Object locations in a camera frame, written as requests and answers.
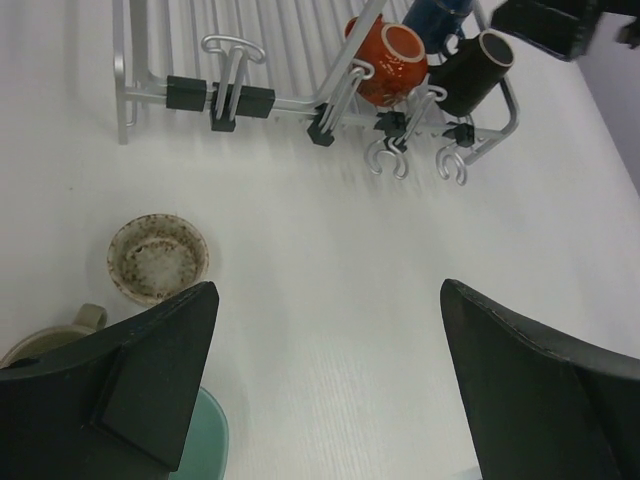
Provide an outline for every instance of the mug handle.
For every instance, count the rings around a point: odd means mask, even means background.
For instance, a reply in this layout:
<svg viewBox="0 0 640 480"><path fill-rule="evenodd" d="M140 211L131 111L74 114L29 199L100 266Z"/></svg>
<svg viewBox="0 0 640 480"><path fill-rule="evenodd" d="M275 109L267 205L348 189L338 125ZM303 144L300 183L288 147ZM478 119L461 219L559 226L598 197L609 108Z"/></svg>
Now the mug handle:
<svg viewBox="0 0 640 480"><path fill-rule="evenodd" d="M102 330L107 324L107 311L100 305L85 303L78 310L73 324L95 331Z"/></svg>
<svg viewBox="0 0 640 480"><path fill-rule="evenodd" d="M451 53L449 51L449 48L447 47L447 42L451 39L451 37L458 37L456 53L460 51L465 43L467 43L467 37L464 35L464 31L462 30L461 26L458 27L458 30L456 30L455 32L447 35L444 45L442 46L442 54L447 58L451 58L455 55L455 53Z"/></svg>

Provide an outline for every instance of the red mug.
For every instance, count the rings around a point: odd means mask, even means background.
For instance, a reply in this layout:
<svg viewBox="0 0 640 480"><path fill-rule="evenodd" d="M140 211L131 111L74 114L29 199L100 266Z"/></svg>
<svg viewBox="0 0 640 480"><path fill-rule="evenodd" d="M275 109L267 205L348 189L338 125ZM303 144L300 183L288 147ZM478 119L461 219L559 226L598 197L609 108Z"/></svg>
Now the red mug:
<svg viewBox="0 0 640 480"><path fill-rule="evenodd" d="M357 20L345 28L349 36ZM364 80L358 93L378 107L393 107L403 101L427 76L427 56L420 37L409 27L386 23L378 15L355 58L370 63L375 74Z"/></svg>

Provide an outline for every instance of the gray wall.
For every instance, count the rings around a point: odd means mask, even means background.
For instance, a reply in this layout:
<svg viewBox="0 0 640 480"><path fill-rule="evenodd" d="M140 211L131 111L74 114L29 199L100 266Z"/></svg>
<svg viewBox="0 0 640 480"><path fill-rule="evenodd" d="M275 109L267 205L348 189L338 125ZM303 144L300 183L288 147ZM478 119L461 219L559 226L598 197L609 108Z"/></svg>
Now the gray wall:
<svg viewBox="0 0 640 480"><path fill-rule="evenodd" d="M630 17L605 15L589 52L578 64L640 192L640 48L630 50L614 42L620 27L630 21Z"/></svg>

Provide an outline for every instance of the blue cup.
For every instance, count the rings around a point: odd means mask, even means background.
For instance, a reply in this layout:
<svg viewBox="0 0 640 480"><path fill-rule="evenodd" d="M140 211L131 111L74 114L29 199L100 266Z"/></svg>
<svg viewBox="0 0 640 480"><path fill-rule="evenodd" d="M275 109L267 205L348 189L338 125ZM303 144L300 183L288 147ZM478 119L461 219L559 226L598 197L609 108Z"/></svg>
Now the blue cup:
<svg viewBox="0 0 640 480"><path fill-rule="evenodd" d="M462 22L469 16L473 0L414 0L402 21L422 39L427 53L451 54L446 49L450 35L464 38Z"/></svg>

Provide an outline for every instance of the teal plate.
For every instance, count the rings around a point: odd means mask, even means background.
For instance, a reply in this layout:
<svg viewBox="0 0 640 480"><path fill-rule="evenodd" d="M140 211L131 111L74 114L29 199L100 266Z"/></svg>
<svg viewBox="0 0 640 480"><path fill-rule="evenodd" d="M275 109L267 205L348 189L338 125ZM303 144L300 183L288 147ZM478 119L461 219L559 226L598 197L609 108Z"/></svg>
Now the teal plate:
<svg viewBox="0 0 640 480"><path fill-rule="evenodd" d="M229 425L220 404L200 387L177 472L169 480L222 480L229 453Z"/></svg>

